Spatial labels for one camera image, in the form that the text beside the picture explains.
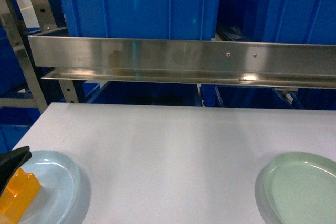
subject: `stainless steel rail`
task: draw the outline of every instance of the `stainless steel rail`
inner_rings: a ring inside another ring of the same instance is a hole
[[[336,88],[336,46],[29,36],[44,79]]]

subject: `orange block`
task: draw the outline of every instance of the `orange block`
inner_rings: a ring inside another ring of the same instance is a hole
[[[0,197],[0,224],[17,224],[40,188],[34,174],[19,168]]]

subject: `metal frame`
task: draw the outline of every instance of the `metal frame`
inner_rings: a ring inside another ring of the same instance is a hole
[[[336,46],[29,36],[44,79],[336,88]]]
[[[0,22],[7,32],[9,42],[34,97],[34,100],[0,98],[0,106],[37,107],[40,112],[44,112],[48,105],[36,77],[32,57],[29,55],[28,31],[23,20],[18,17],[11,0],[0,0]]]
[[[43,31],[55,30],[65,25],[64,16],[59,0],[31,0],[37,20]],[[66,102],[85,103],[85,94],[82,82],[59,82]]]

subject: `white table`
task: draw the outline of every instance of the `white table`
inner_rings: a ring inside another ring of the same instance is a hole
[[[288,151],[336,161],[336,111],[54,103],[24,145],[78,164],[83,223],[262,224],[258,173]]]

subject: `blue bin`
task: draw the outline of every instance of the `blue bin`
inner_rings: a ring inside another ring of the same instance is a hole
[[[293,105],[307,110],[336,110],[335,89],[299,89]]]
[[[220,0],[218,20],[255,42],[336,44],[335,0]]]
[[[89,101],[97,92],[100,90],[99,83],[83,83],[83,90],[85,94],[86,101]],[[66,102],[65,98],[62,98],[59,102]]]
[[[26,81],[16,55],[6,36],[0,28],[0,95]]]
[[[219,0],[62,0],[78,37],[210,40]]]
[[[109,82],[88,103],[202,106],[195,84]]]
[[[295,109],[272,88],[205,85],[204,106],[253,109]]]
[[[0,108],[0,153],[10,151],[40,115],[38,109]]]

